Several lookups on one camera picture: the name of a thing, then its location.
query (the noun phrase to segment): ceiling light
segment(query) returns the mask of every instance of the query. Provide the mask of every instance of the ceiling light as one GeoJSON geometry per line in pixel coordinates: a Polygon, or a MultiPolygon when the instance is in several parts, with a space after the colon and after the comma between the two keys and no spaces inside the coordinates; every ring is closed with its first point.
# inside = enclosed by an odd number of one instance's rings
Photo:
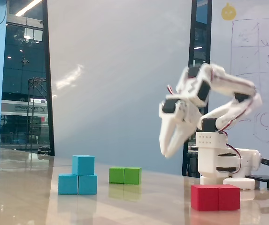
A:
{"type": "Polygon", "coordinates": [[[39,4],[42,0],[34,0],[29,5],[27,5],[25,8],[23,8],[21,11],[19,11],[16,16],[22,16],[27,12],[28,10],[32,9],[34,6],[39,4]]]}

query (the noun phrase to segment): sign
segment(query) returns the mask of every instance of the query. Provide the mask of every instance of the sign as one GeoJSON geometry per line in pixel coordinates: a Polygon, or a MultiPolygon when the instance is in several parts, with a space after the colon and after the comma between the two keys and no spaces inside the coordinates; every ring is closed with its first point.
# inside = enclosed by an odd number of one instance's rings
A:
{"type": "MultiPolygon", "coordinates": [[[[20,115],[27,116],[28,103],[17,101],[2,101],[1,114],[2,115],[20,115]]],[[[46,117],[48,115],[47,103],[32,103],[29,104],[29,115],[32,116],[32,110],[34,110],[34,116],[46,117]]]]}

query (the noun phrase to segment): glossy table surface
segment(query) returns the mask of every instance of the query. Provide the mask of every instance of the glossy table surface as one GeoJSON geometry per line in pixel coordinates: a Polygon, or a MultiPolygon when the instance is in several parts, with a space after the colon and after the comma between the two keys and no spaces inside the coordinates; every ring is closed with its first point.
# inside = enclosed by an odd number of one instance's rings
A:
{"type": "Polygon", "coordinates": [[[0,150],[0,225],[269,224],[269,190],[242,193],[238,211],[197,212],[190,185],[198,179],[143,170],[141,185],[114,185],[108,168],[96,164],[97,195],[58,196],[58,174],[71,172],[71,160],[0,150]]]}

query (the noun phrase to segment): white wall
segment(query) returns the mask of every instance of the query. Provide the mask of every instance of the white wall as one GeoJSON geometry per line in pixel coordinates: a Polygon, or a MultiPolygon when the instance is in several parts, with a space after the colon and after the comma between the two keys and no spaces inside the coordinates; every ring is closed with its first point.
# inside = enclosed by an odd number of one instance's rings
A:
{"type": "Polygon", "coordinates": [[[158,105],[188,63],[191,1],[48,0],[55,154],[181,174],[158,105]]]}

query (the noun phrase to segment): yellow sticker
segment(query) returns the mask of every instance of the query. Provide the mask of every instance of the yellow sticker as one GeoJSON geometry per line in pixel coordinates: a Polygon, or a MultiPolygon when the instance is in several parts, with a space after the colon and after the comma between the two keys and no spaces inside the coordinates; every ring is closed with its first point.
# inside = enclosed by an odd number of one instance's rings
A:
{"type": "Polygon", "coordinates": [[[236,17],[237,12],[233,6],[227,3],[226,6],[222,9],[221,15],[225,20],[233,20],[236,17]]]}

